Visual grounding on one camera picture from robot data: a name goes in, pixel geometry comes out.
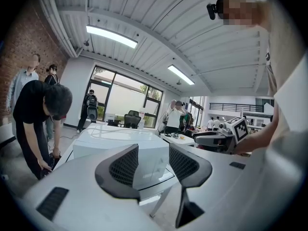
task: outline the black pants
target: black pants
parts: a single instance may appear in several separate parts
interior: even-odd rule
[[[179,128],[166,127],[165,133],[178,133]]]
[[[43,157],[43,160],[49,166],[51,166],[48,145],[43,130],[43,123],[34,124],[34,131],[38,139],[38,147]],[[36,178],[40,179],[41,167],[39,166],[38,159],[35,157],[28,144],[24,124],[21,121],[16,122],[16,135],[28,167],[30,168],[31,172],[36,176]]]
[[[80,120],[78,122],[77,130],[82,130],[83,125],[85,125],[86,119],[88,118],[87,108],[83,108],[81,111]]]

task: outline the gray floor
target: gray floor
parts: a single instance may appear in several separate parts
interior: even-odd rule
[[[62,136],[63,137],[60,138],[59,147],[61,153],[63,154],[72,141],[79,135],[76,134],[76,130],[74,128],[63,127]],[[52,150],[53,141],[49,142],[49,146]],[[17,140],[14,140],[1,149],[0,172],[1,174],[8,176],[6,184],[12,194],[17,197],[22,197],[26,191],[38,181],[26,165],[23,153]],[[158,209],[155,217],[151,218],[149,216],[149,218],[156,222],[164,231],[175,230],[175,220],[180,205],[180,200],[178,198],[178,196],[180,196],[180,190],[180,184],[174,185],[169,192],[168,198]],[[142,205],[140,208],[145,213],[150,214],[156,203],[157,201]]]

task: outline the white table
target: white table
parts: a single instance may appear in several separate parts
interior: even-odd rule
[[[174,143],[174,144],[180,144],[180,145],[190,145],[193,147],[197,146],[197,143],[192,139],[185,135],[179,134],[179,138],[173,138],[173,137],[167,137],[165,134],[161,134],[160,138],[168,143]]]

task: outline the table leg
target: table leg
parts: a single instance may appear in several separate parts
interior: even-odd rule
[[[159,207],[162,205],[164,200],[167,198],[168,193],[170,192],[171,187],[167,188],[163,191],[162,195],[160,196],[160,199],[158,200],[157,204],[155,205],[154,209],[150,213],[150,217],[155,217],[156,212],[158,211]]]

